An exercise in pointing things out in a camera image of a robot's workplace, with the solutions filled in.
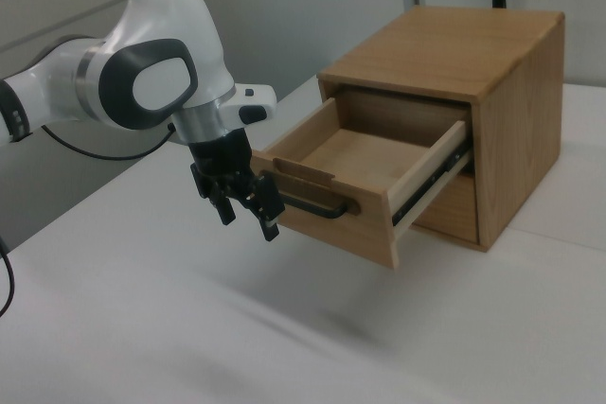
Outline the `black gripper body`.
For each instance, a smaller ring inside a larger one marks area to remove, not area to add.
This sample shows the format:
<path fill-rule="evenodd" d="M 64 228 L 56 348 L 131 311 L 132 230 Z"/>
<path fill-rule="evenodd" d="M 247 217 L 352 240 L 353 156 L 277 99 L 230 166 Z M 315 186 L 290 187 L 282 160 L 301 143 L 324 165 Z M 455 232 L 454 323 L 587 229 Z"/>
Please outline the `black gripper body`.
<path fill-rule="evenodd" d="M 234 130 L 214 140 L 189 143 L 187 146 L 194 160 L 190 168 L 195 179 L 202 176 L 254 177 L 250 167 L 252 150 L 245 129 Z"/>

